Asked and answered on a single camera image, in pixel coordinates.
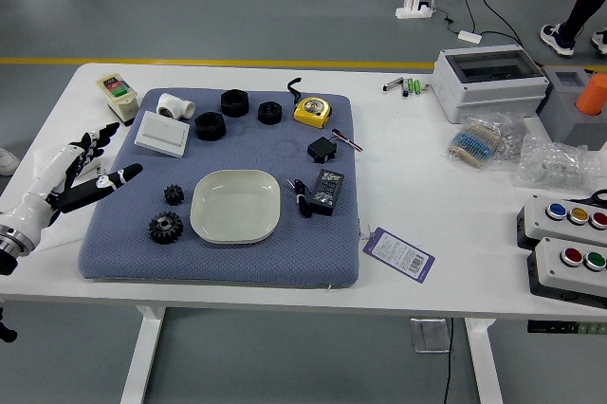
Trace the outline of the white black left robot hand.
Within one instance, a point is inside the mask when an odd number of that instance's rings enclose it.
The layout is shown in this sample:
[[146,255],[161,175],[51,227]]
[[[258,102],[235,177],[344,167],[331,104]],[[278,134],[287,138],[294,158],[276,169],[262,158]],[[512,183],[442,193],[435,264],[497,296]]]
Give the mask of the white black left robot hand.
[[86,165],[103,154],[120,125],[110,123],[86,132],[65,145],[29,185],[20,203],[1,215],[1,251],[17,258],[30,254],[41,241],[42,230],[61,213],[78,210],[115,192],[136,177],[142,166],[132,164],[75,185]]

